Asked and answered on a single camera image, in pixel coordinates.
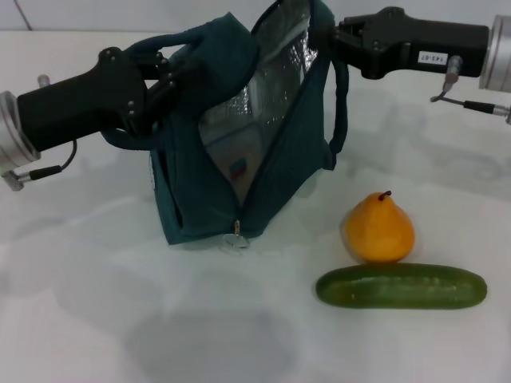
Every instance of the bag strap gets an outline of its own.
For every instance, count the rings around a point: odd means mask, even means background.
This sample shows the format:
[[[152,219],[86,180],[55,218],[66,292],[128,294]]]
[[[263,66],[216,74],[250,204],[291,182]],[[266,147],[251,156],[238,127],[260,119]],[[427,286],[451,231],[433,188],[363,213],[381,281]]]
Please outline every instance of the bag strap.
[[[188,44],[196,44],[204,36],[204,27],[197,26],[187,30],[181,34],[166,34],[163,36],[155,36],[154,38],[147,38],[131,45],[126,51],[128,53],[151,53],[158,50],[176,45],[185,45],[185,47],[178,50],[169,59],[172,65],[173,61],[179,60],[189,52]],[[153,150],[160,148],[163,143],[163,129],[153,133],[149,137],[132,137],[127,132],[119,129],[110,129],[102,131],[101,134],[106,142],[121,149],[126,150]]]
[[[343,149],[344,141],[346,139],[347,134],[347,104],[346,97],[348,92],[348,69],[347,65],[342,61],[332,58],[332,64],[334,65],[335,70],[335,83],[337,89],[335,90],[335,126],[334,126],[334,136],[332,137],[328,147],[330,149],[328,156],[328,160],[325,163],[326,170],[334,170],[335,164],[337,162],[337,155]]]
[[[105,141],[119,149],[125,150],[154,150],[164,145],[164,130],[161,129],[148,137],[133,137],[127,132],[111,129],[101,132]]]

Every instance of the zipper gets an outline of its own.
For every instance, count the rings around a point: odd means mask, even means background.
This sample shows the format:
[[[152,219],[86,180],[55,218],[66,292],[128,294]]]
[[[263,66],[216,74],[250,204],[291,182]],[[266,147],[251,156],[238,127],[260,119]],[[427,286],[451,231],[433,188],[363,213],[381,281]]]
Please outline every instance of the zipper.
[[[318,65],[319,65],[319,55],[307,73],[310,73],[312,70],[315,70],[315,67]],[[287,122],[289,121],[291,116],[294,114],[294,112],[298,106],[298,103],[300,101],[300,98],[302,97],[302,94],[304,92],[304,89],[307,87],[307,83],[310,81],[310,79],[311,79],[311,76],[306,75],[305,79],[302,81],[302,84],[300,85],[300,89],[295,96],[295,102],[286,112],[286,116],[283,118],[282,123],[280,124],[281,128],[275,135],[275,138],[273,139],[273,142],[271,143],[270,148],[266,152],[266,155],[264,156],[261,165],[257,169],[257,172],[255,172],[254,179],[252,180],[252,184],[250,185],[250,188],[248,189],[247,196],[245,197],[244,205],[241,207],[240,217],[243,217],[245,207],[250,205],[250,202],[254,198],[256,186],[259,183],[259,179],[263,175],[264,170],[267,167],[268,161],[270,161],[270,159],[272,158],[273,152],[275,151],[275,147],[278,145],[280,138],[287,131],[287,129],[284,127],[287,127]]]
[[[242,88],[247,86],[248,85],[248,82],[254,77],[254,72],[256,71],[257,69],[257,64],[259,63],[259,52],[260,52],[260,49],[259,47],[257,48],[257,54],[255,56],[255,59],[254,61],[252,62],[252,66],[250,67],[250,69],[247,71],[246,75],[244,76],[244,78],[242,79],[242,81],[240,81],[240,84],[242,84]],[[223,102],[226,102],[228,100],[230,100],[231,98],[233,98],[235,95],[237,95],[240,91],[239,90],[236,90],[236,92],[234,93],[231,93],[228,95],[228,97],[226,98],[225,101]],[[241,232],[241,229],[240,229],[240,220],[238,217],[240,217],[240,212],[241,212],[241,204],[240,204],[240,201],[238,200],[238,196],[236,195],[235,191],[234,191],[234,188],[232,187],[231,183],[228,181],[227,178],[225,178],[224,174],[220,171],[220,169],[218,169],[218,166],[216,166],[215,164],[215,161],[213,161],[213,158],[211,158],[211,156],[209,155],[208,151],[206,150],[206,147],[204,146],[204,143],[202,143],[202,149],[204,150],[204,154],[206,155],[206,158],[208,159],[208,162],[210,163],[210,165],[213,167],[214,169],[214,172],[216,173],[216,175],[218,177],[220,177],[222,179],[222,181],[227,185],[228,187],[228,190],[229,190],[229,194],[231,195],[231,200],[234,204],[234,210],[235,210],[235,216],[234,216],[234,222],[232,224],[231,227],[229,227],[228,230],[232,230],[232,227],[236,225],[236,222],[238,222],[238,228],[239,228],[239,231]]]
[[[241,222],[239,219],[234,221],[234,234],[224,234],[224,241],[237,249],[246,249],[250,246],[248,239],[241,235]]]

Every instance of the white table surface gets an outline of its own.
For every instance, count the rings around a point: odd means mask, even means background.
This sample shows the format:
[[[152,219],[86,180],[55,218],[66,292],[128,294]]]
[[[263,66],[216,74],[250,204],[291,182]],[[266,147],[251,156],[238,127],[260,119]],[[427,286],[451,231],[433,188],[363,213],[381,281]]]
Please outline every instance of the white table surface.
[[[82,73],[100,49],[148,34],[0,33],[0,89]],[[511,381],[511,127],[428,102],[442,76],[351,70],[350,130],[247,251],[218,238],[169,247],[148,155],[79,140],[59,176],[0,184],[0,379],[94,383],[508,383]],[[335,82],[326,89],[333,125]],[[509,104],[463,79],[454,96]],[[70,144],[44,152],[60,164]],[[353,264],[344,214],[391,189],[419,243],[409,260],[485,278],[459,311],[344,310],[315,300],[322,274]]]

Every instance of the green cucumber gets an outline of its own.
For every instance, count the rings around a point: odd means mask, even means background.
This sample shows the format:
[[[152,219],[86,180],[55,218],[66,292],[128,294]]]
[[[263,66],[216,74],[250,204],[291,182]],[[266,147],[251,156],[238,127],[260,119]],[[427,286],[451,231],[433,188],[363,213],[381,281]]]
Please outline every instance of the green cucumber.
[[[487,290],[467,270],[418,263],[346,267],[316,283],[323,302],[359,309],[462,309],[481,303]]]

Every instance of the pear stem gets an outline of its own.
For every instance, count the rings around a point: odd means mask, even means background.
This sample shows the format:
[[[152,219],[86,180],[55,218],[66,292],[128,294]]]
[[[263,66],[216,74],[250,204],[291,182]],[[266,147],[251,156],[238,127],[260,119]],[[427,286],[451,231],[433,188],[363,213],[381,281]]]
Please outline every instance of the pear stem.
[[[379,199],[380,201],[383,201],[383,199],[384,199],[387,195],[391,195],[391,194],[392,194],[392,191],[388,190],[388,191],[384,192],[383,194],[381,194],[381,195],[378,197],[378,199]]]

